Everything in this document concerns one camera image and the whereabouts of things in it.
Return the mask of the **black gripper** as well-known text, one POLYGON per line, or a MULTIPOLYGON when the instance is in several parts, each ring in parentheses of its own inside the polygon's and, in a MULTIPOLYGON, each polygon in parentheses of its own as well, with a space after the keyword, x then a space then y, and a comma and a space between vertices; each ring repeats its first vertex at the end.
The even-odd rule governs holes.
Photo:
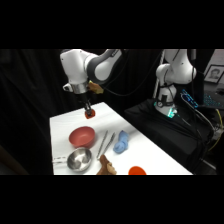
POLYGON ((80 95, 80 100, 84 105, 85 113, 88 113, 88 108, 90 108, 89 109, 89 114, 92 116, 94 114, 94 110, 91 107, 91 103, 90 103, 90 99, 88 97, 88 94, 87 93, 81 94, 80 95))

